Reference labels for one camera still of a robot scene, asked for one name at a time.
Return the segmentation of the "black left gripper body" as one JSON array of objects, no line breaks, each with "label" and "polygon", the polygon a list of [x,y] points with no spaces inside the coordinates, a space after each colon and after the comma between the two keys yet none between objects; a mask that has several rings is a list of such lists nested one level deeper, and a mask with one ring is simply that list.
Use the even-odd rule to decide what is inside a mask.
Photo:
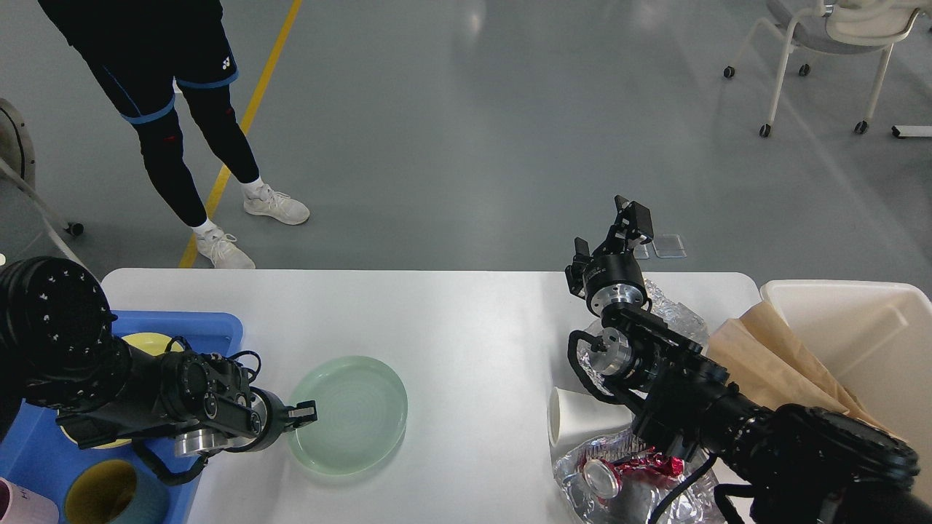
[{"label": "black left gripper body", "polygon": [[256,387],[238,394],[233,401],[219,399],[214,418],[185,428],[174,437],[174,455],[263,450],[285,432],[291,410],[273,392]]}]

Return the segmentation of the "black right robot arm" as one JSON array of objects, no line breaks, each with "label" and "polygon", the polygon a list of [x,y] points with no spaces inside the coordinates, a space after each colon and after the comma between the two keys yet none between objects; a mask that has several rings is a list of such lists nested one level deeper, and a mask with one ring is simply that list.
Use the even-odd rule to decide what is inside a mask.
[{"label": "black right robot arm", "polygon": [[635,256],[655,238],[650,211],[619,195],[615,207],[606,239],[591,251],[576,238],[564,271],[602,327],[597,336],[570,332],[570,367],[596,400],[632,412],[633,434],[648,448],[682,460],[708,455],[649,521],[720,460],[743,480],[713,490],[729,523],[741,521],[735,497],[752,499],[757,523],[928,523],[929,505],[912,493],[918,454],[903,440],[825,408],[756,404],[699,343],[653,313]]}]

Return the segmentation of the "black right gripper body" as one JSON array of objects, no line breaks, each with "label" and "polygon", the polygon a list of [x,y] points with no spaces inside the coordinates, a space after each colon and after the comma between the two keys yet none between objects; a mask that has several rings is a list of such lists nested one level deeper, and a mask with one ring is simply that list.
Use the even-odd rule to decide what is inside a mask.
[{"label": "black right gripper body", "polygon": [[613,304],[642,309],[649,301],[638,259],[632,252],[576,253],[565,268],[565,277],[570,294],[583,299],[596,317]]}]

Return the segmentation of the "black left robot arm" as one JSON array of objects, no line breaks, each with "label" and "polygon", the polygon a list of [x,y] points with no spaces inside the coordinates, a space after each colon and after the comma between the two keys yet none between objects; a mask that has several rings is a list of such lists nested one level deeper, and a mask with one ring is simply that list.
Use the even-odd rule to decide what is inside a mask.
[{"label": "black left robot arm", "polygon": [[13,262],[1,290],[2,432],[23,402],[51,409],[82,450],[127,439],[158,480],[183,485],[221,452],[265,450],[317,420],[314,401],[254,387],[238,354],[174,336],[152,355],[114,335],[102,286],[74,260]]}]

